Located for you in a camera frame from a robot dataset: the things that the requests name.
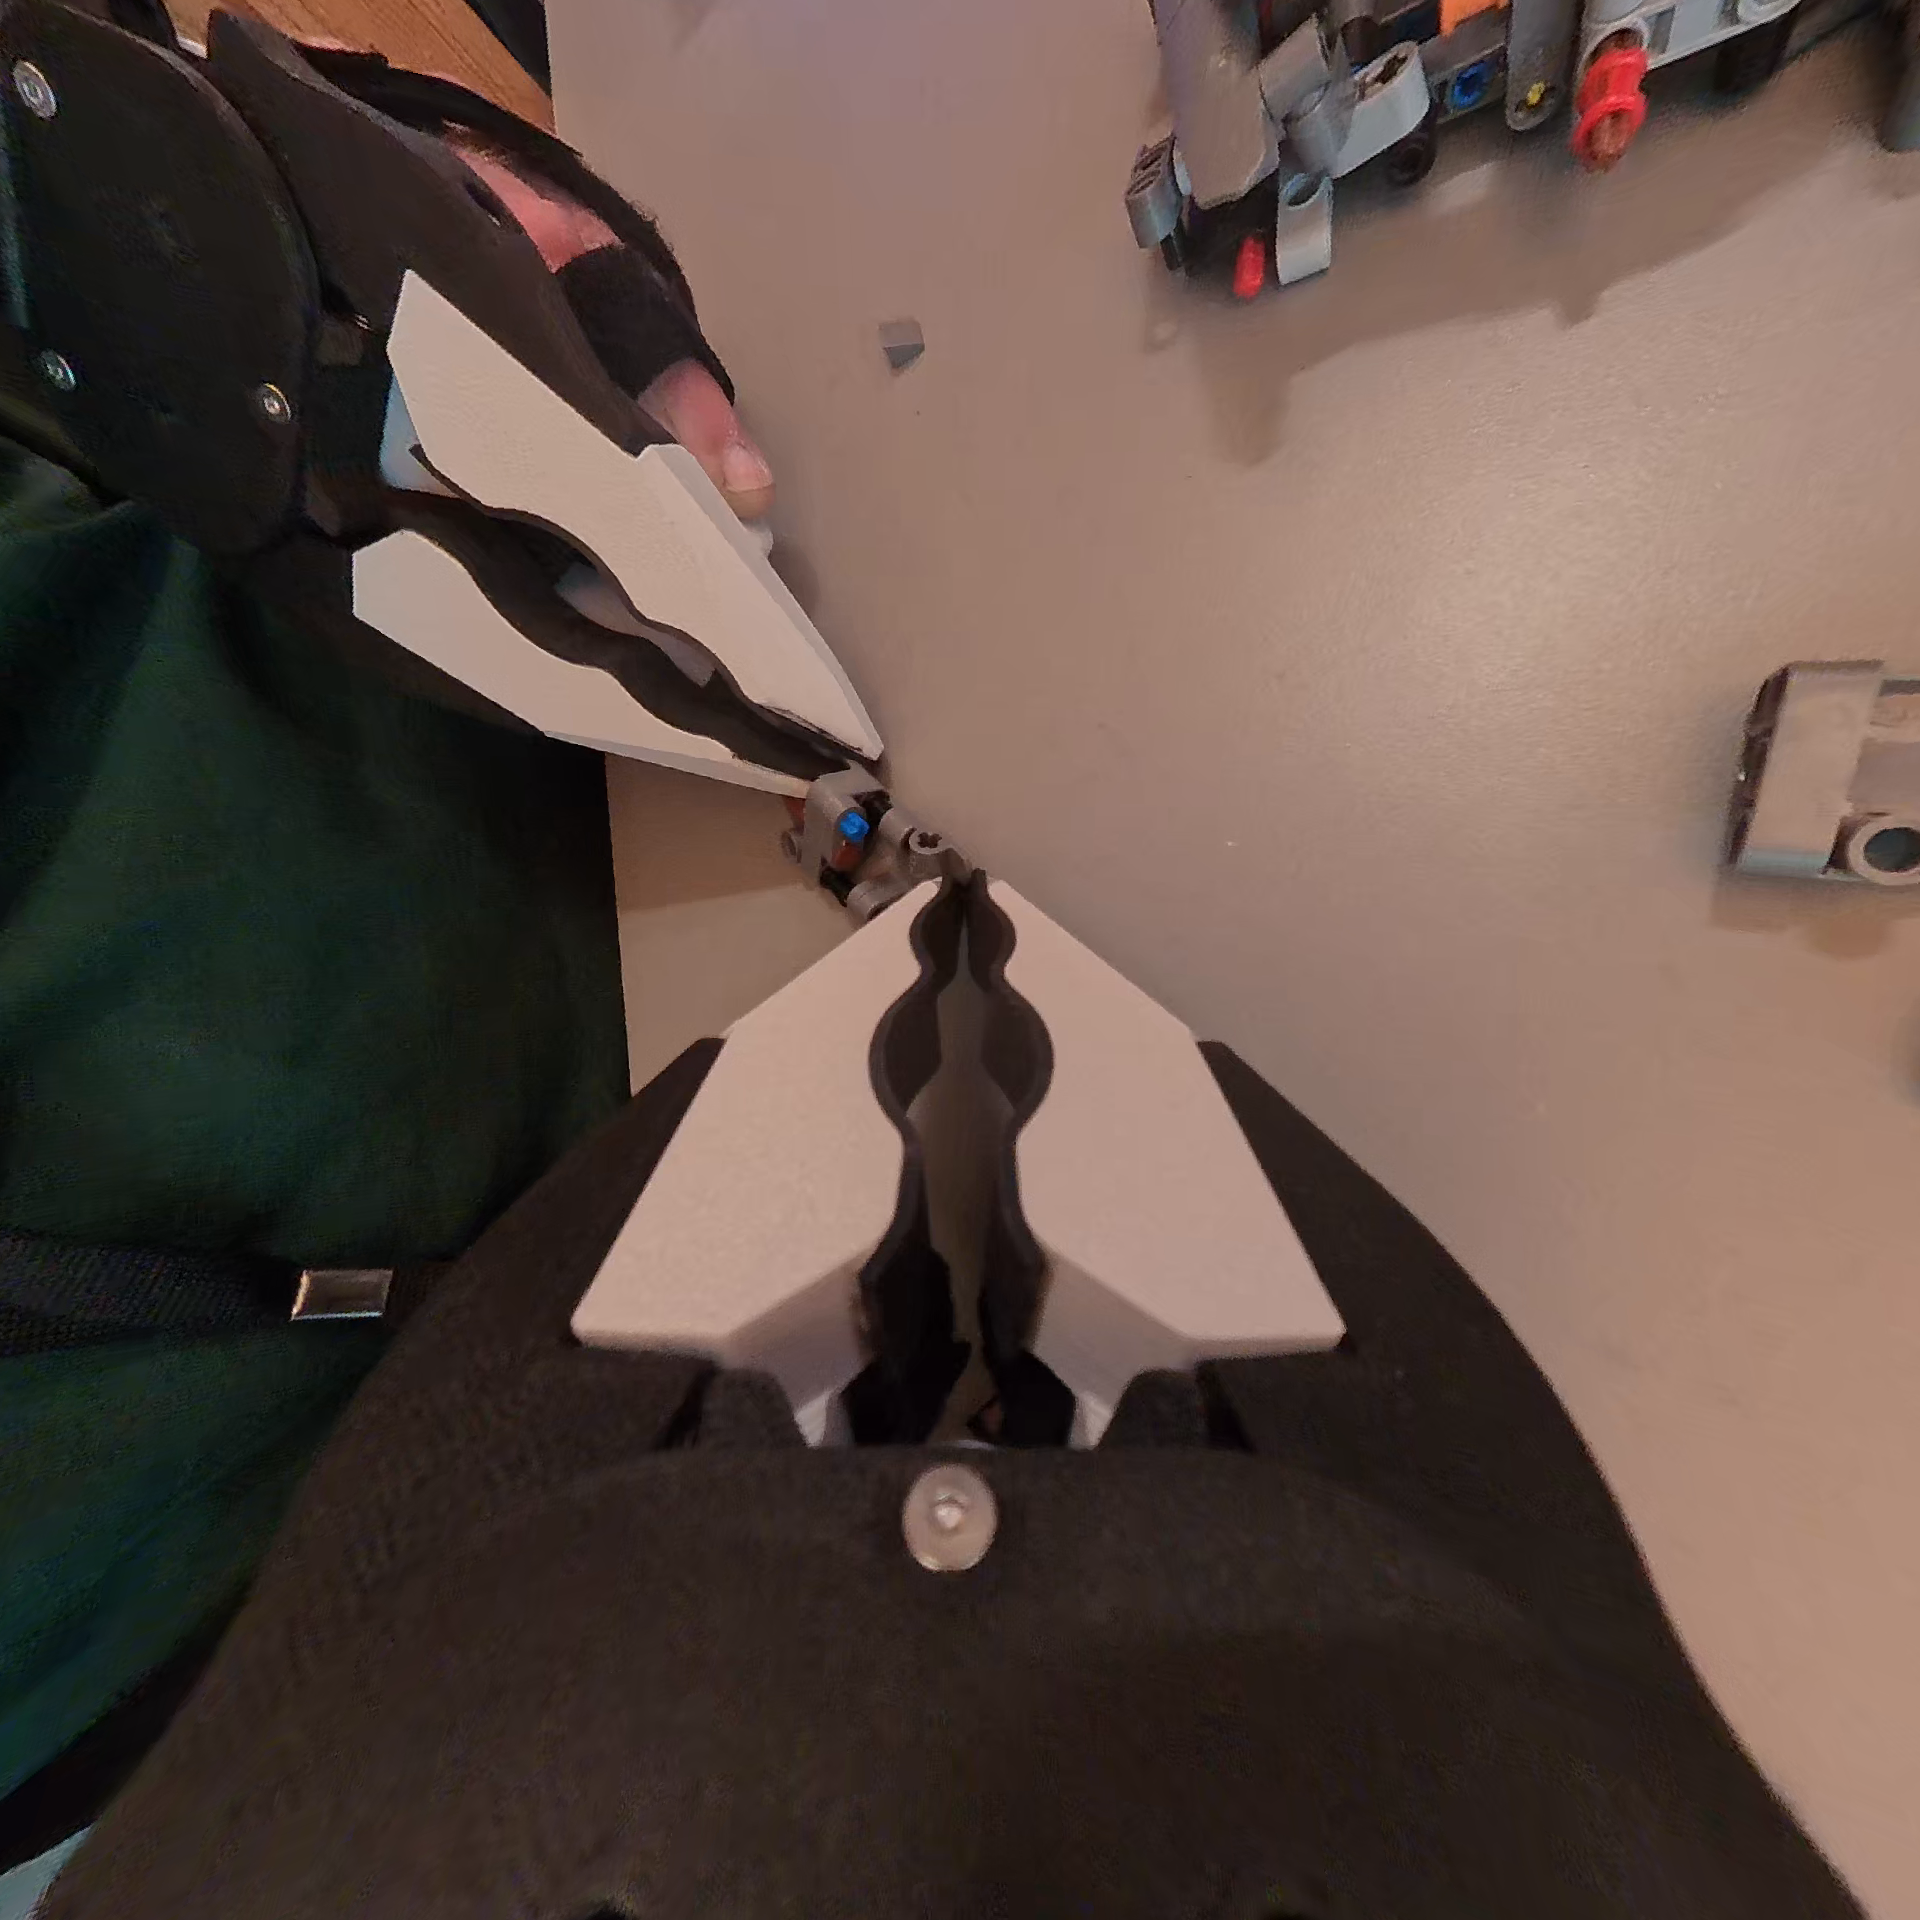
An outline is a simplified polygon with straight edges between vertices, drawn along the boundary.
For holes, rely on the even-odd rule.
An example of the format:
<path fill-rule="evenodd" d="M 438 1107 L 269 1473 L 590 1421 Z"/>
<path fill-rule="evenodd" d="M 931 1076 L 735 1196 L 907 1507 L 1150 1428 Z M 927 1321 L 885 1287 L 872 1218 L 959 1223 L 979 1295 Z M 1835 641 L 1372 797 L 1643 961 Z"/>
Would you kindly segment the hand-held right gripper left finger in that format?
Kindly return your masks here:
<path fill-rule="evenodd" d="M 594 1349 L 762 1373 L 954 1352 L 915 1109 L 965 884 L 926 880 L 735 1020 L 571 1314 Z"/>

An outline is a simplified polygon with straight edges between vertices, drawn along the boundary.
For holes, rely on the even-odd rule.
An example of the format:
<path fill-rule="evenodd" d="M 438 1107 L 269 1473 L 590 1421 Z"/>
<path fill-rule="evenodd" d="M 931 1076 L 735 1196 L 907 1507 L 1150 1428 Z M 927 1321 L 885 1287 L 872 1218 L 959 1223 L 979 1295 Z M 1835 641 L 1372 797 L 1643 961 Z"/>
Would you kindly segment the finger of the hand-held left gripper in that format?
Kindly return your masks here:
<path fill-rule="evenodd" d="M 413 533 L 388 536 L 351 557 L 351 615 L 567 745 L 786 800 L 806 791 L 806 775 L 672 725 L 604 667 L 564 661 L 523 639 L 453 555 Z"/>
<path fill-rule="evenodd" d="M 388 360 L 413 460 L 438 488 L 571 543 L 749 708 L 856 761 L 883 757 L 848 673 L 685 448 L 624 450 L 416 273 Z"/>

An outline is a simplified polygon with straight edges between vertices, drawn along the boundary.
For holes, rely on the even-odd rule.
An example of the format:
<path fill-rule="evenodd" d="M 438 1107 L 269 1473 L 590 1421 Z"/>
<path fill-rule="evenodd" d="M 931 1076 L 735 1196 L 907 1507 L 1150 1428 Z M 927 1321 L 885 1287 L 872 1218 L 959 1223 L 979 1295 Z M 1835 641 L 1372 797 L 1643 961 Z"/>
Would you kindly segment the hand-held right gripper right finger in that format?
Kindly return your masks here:
<path fill-rule="evenodd" d="M 1059 921 L 990 880 L 1003 981 L 1048 1066 L 1014 1135 L 1045 1263 L 1021 1344 L 1048 1369 L 1189 1369 L 1318 1354 L 1343 1321 L 1192 1032 Z"/>

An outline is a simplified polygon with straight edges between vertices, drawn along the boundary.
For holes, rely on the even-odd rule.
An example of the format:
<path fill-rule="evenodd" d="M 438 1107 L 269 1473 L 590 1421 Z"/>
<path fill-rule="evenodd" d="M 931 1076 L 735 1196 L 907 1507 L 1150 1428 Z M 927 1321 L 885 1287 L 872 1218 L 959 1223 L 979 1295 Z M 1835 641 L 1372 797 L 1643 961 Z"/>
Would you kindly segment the long grey lego panel assembly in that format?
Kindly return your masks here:
<path fill-rule="evenodd" d="M 814 780 L 786 811 L 786 857 L 804 884 L 837 900 L 852 924 L 872 921 L 917 889 L 902 883 L 898 848 L 907 828 L 927 826 L 867 768 Z"/>

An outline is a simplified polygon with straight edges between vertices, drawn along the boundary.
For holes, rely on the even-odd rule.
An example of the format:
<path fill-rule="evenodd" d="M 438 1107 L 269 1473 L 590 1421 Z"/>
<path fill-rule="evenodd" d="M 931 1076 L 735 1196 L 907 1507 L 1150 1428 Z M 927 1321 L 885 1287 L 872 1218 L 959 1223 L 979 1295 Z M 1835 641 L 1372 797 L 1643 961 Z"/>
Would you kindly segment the grey and orange lego car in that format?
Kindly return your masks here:
<path fill-rule="evenodd" d="M 1612 172 L 1648 120 L 1648 77 L 1708 60 L 1741 100 L 1827 36 L 1872 18 L 1891 60 L 1879 145 L 1916 151 L 1916 4 L 1812 3 L 1158 3 L 1167 129 L 1124 193 L 1141 252 L 1236 299 L 1327 273 L 1334 191 L 1400 191 L 1440 135 L 1499 112 L 1560 131 L 1576 169 Z"/>

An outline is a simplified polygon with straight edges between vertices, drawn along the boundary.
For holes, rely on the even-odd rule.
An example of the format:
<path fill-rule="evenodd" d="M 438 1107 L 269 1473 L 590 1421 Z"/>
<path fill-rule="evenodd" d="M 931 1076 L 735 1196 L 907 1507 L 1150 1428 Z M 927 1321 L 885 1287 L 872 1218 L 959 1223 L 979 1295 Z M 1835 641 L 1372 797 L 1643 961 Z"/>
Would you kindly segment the short grey lego wedge assembly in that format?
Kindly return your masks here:
<path fill-rule="evenodd" d="M 1724 863 L 1772 880 L 1917 883 L 1917 680 L 1788 663 L 1743 721 Z"/>

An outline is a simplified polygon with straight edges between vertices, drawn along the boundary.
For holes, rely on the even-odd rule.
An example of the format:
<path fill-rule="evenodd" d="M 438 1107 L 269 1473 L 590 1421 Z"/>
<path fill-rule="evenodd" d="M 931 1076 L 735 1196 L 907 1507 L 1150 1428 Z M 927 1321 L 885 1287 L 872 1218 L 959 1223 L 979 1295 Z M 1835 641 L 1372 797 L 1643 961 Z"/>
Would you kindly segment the person's left hand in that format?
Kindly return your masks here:
<path fill-rule="evenodd" d="M 466 129 L 444 133 L 558 280 L 612 383 L 718 484 L 742 521 L 767 515 L 773 469 L 734 405 L 679 263 L 648 224 L 614 228 L 596 209 Z"/>

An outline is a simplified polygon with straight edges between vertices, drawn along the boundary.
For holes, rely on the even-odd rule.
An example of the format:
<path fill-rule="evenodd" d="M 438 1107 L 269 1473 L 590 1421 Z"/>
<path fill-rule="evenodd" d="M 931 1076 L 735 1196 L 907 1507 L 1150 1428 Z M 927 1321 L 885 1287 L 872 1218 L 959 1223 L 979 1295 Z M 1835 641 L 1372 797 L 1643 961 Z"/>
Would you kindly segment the person's torso in green shirt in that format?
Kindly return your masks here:
<path fill-rule="evenodd" d="M 606 761 L 412 699 L 2 456 L 2 1770 L 152 1739 L 445 1265 L 606 1123 Z"/>

